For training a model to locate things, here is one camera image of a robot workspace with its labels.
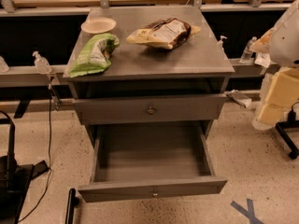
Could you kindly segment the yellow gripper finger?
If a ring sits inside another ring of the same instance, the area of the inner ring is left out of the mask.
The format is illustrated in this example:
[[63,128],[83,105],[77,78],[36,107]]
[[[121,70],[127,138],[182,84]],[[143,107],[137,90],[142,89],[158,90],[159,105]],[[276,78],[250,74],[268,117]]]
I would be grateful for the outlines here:
[[257,53],[268,53],[273,29],[269,29],[250,45],[250,50]]
[[299,70],[281,68],[274,75],[266,74],[252,126],[264,131],[273,128],[299,99]]

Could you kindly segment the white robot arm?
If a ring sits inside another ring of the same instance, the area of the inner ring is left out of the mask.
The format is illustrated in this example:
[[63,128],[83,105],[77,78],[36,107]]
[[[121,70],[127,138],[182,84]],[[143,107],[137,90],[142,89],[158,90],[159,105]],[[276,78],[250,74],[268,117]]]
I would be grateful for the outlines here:
[[299,1],[294,1],[275,25],[250,47],[270,56],[280,66],[263,79],[252,126],[260,131],[273,128],[299,99]]

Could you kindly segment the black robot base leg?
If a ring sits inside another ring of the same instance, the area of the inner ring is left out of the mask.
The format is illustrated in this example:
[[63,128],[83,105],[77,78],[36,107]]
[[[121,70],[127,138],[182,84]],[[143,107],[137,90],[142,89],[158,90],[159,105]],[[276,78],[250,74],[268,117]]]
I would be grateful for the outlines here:
[[291,129],[297,129],[299,128],[299,120],[297,119],[297,113],[294,110],[295,106],[298,105],[299,102],[295,102],[291,110],[289,111],[287,115],[286,121],[278,122],[275,126],[276,130],[278,131],[281,138],[284,140],[286,145],[290,148],[289,157],[292,160],[295,160],[299,156],[299,148],[297,145],[292,141],[292,138],[289,136],[288,131]]

